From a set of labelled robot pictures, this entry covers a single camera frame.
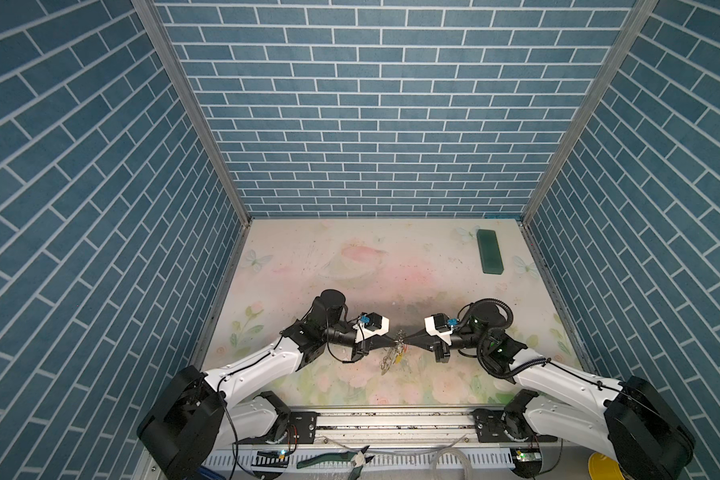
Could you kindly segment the metal key organizer ring plate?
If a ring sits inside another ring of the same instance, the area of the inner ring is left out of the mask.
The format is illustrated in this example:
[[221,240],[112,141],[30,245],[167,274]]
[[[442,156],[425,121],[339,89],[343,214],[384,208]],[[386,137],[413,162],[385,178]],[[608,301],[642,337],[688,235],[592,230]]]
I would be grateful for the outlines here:
[[[396,339],[396,341],[397,341],[397,343],[398,342],[404,343],[402,337],[398,337]],[[395,360],[397,353],[399,353],[399,352],[396,350],[396,346],[394,348],[388,348],[387,352],[385,353],[385,355],[382,358],[382,361],[380,363],[380,369],[381,369],[382,375],[386,375],[389,372],[389,370],[391,369],[391,367],[395,364],[394,360]]]

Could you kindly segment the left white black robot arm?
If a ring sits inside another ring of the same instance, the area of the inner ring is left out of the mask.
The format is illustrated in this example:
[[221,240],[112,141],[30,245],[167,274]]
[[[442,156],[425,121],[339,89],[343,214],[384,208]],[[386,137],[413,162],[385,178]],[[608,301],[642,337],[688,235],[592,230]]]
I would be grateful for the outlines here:
[[348,347],[349,360],[357,362],[374,349],[394,346],[387,317],[371,312],[347,319],[347,312],[345,296],[325,290],[262,349],[208,371],[180,370],[136,430],[161,472],[169,479],[198,479],[214,449],[248,438],[280,438],[291,411],[266,386],[303,369],[327,348]]

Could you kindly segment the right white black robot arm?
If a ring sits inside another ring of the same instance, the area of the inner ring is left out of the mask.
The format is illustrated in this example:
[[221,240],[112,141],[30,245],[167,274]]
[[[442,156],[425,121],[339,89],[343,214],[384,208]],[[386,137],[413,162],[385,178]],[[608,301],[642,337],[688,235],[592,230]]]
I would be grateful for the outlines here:
[[676,479],[694,456],[695,438],[647,380],[605,378],[564,366],[507,330],[514,315],[503,301],[481,299],[452,318],[426,318],[406,344],[446,363],[466,349],[490,376],[519,391],[504,407],[502,422],[515,441],[538,436],[567,440],[616,461],[633,479]]

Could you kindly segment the green rectangular block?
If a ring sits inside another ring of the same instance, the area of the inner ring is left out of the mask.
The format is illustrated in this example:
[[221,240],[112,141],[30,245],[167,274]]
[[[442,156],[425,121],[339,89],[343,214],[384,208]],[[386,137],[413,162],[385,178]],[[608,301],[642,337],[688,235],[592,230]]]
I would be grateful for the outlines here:
[[476,232],[476,241],[483,273],[501,275],[504,272],[504,264],[496,232],[479,229]]

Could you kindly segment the clear plastic tube loop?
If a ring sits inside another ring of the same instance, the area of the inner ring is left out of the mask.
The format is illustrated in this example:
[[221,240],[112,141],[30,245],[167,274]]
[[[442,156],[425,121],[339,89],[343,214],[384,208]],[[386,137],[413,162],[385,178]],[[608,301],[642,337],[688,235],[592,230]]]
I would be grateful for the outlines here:
[[474,478],[472,461],[466,453],[455,447],[442,448],[433,454],[430,464],[431,478],[434,480],[442,480],[441,472],[450,467],[458,467],[462,472],[462,478],[464,480],[472,480]]

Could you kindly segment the yellow cup with screws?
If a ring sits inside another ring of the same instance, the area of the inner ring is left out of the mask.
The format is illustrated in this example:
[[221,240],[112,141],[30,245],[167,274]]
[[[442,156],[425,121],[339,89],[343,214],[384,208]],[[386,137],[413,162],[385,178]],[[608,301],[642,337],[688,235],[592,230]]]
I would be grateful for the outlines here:
[[625,480],[619,464],[600,453],[593,453],[587,463],[591,480]]

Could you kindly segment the aluminium mounting rail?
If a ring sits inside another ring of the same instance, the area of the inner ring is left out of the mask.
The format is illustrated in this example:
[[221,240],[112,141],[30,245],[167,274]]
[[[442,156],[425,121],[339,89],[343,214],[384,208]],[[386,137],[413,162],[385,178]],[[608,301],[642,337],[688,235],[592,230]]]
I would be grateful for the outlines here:
[[214,449],[198,479],[347,479],[352,466],[296,464],[320,454],[369,445],[359,479],[430,474],[433,454],[455,447],[472,461],[474,478],[589,479],[595,453],[554,436],[515,441],[496,407],[364,407],[358,410],[289,408],[285,433],[275,441],[248,438]]

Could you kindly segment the green handled pliers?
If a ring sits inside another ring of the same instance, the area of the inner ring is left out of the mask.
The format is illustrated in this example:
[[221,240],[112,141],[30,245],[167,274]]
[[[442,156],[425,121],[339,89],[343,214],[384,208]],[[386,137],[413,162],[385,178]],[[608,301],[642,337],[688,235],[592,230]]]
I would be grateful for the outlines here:
[[352,470],[347,477],[348,480],[358,480],[361,477],[364,467],[374,459],[374,455],[368,455],[369,445],[359,450],[346,450],[334,453],[324,453],[305,460],[301,460],[296,464],[297,469],[306,469],[327,463],[347,463],[352,466]]

